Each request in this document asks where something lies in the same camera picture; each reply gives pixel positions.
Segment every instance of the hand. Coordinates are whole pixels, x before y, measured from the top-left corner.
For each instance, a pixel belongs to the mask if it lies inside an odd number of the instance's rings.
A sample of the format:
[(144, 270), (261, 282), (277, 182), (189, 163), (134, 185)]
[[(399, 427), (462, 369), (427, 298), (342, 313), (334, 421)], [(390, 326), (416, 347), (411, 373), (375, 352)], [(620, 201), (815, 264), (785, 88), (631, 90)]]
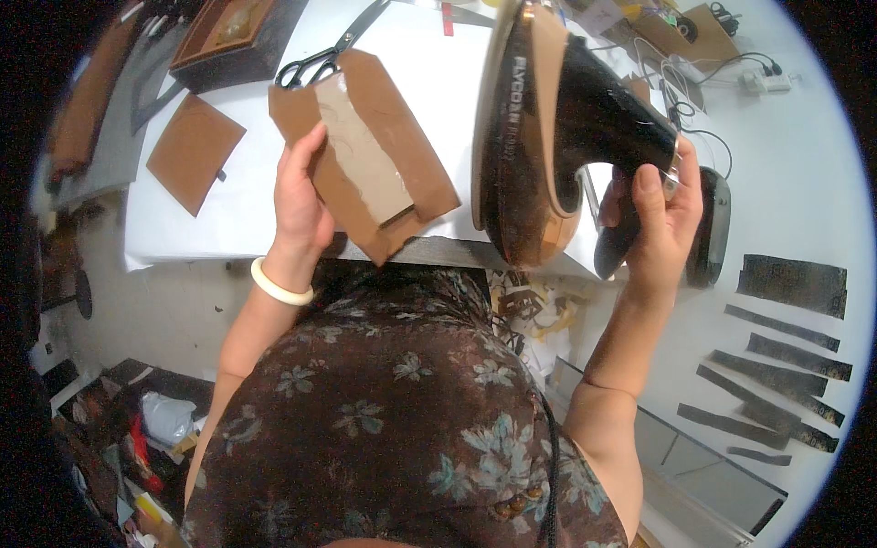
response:
[[(638, 297), (672, 305), (703, 213), (701, 170), (691, 141), (679, 137), (680, 185), (673, 199), (664, 201), (661, 174), (646, 164), (633, 177), (633, 203), (641, 229), (625, 260), (630, 269), (628, 287)], [(603, 199), (600, 218), (615, 226), (620, 218), (618, 199), (627, 181), (613, 179)]]
[(275, 184), (275, 247), (319, 256), (332, 242), (335, 221), (308, 177), (310, 157), (325, 136), (326, 126), (318, 122), (291, 149), (283, 149)]

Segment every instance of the worktable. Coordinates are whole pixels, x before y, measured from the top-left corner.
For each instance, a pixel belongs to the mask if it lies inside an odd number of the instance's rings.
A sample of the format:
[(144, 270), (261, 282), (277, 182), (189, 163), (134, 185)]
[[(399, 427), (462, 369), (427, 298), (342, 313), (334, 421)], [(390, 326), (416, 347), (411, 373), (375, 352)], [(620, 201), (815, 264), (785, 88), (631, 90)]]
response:
[[(303, 59), (333, 44), (370, 0), (320, 0), (304, 10), (280, 66)], [(493, 17), (481, 3), (468, 4)], [(570, 30), (584, 34), (573, 22)], [(459, 267), (506, 268), (485, 232), (472, 225), (470, 206), (472, 135), (484, 57), (491, 29), (454, 25), (453, 36), (443, 33), (441, 13), (393, 2), (355, 44), (377, 55), (399, 88), (442, 165), (462, 205), (427, 227), (393, 260)], [(594, 47), (605, 41), (592, 41)], [(638, 72), (622, 48), (598, 51), (619, 75)], [(174, 80), (167, 76), (160, 93)], [(267, 88), (272, 82), (252, 82), (217, 89), (200, 97), (246, 129), (216, 181), (198, 217), (192, 217), (146, 169), (146, 161), (168, 120), (182, 102), (184, 91), (161, 110), (146, 128), (137, 179), (129, 189), (125, 216), (125, 263), (135, 270), (168, 260), (252, 258), (267, 252), (275, 234), (272, 192), (283, 140), (268, 116)], [(610, 170), (593, 174), (602, 196)], [(596, 230), (584, 206), (582, 220), (567, 254), (547, 265), (556, 274), (593, 275)], [(338, 234), (327, 254), (366, 260), (362, 251)]]

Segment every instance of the woman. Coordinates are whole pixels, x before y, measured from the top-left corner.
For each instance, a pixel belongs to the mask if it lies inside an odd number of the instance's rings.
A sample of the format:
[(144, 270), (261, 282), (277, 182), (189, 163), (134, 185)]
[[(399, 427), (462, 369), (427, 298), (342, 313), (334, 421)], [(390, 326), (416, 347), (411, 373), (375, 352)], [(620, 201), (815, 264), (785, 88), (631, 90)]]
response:
[[(332, 240), (307, 175), (324, 137), (317, 125), (277, 169), (277, 233), (261, 269), (293, 293), (308, 290)], [(189, 471), (190, 543), (630, 543), (643, 498), (636, 398), (702, 210), (694, 148), (681, 138), (679, 153), (670, 203), (657, 168), (636, 173), (642, 230), (627, 256), (630, 280), (562, 429), (493, 336), (488, 301), (466, 274), (354, 272), (336, 283), (339, 297), (324, 295), (299, 321), (303, 310), (253, 285), (220, 353)], [(618, 218), (613, 189), (606, 225)]]

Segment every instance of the scissors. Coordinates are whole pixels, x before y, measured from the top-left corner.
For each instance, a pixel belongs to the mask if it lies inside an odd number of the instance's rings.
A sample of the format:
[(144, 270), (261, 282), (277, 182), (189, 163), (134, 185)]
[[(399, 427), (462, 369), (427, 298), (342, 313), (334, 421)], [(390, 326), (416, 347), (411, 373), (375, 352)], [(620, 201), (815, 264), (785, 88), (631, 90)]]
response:
[[(288, 65), (284, 66), (280, 69), (280, 72), (277, 73), (277, 77), (275, 78), (275, 84), (280, 86), (281, 88), (293, 89), (293, 88), (301, 88), (304, 86), (302, 84), (302, 75), (305, 70), (309, 67), (316, 65), (319, 62), (323, 64), (320, 65), (320, 68), (317, 69), (317, 72), (310, 78), (310, 82), (308, 84), (312, 84), (318, 81), (323, 77), (328, 71), (332, 71), (332, 73), (336, 73), (339, 71), (338, 65), (335, 64), (335, 60), (341, 55), (348, 47), (352, 46), (354, 42), (362, 35), (366, 29), (371, 26), (371, 24), (383, 13), (384, 10), (387, 9), (390, 0), (374, 0), (357, 18), (353, 23), (347, 27), (347, 30), (341, 36), (341, 39), (332, 47), (323, 50), (320, 53), (314, 53), (311, 57), (302, 60), (294, 60)], [(283, 78), (287, 76), (289, 73), (293, 73), (292, 79), (289, 80), (288, 83), (284, 84), (282, 82)]]

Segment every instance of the red tape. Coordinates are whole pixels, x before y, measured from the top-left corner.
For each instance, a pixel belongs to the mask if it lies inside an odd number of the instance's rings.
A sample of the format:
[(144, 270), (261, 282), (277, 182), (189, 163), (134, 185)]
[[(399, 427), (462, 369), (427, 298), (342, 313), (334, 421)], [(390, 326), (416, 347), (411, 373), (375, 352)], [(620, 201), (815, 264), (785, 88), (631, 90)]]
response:
[(447, 2), (441, 3), (442, 24), (445, 26), (445, 36), (453, 36), (453, 21), (451, 20), (451, 5)]

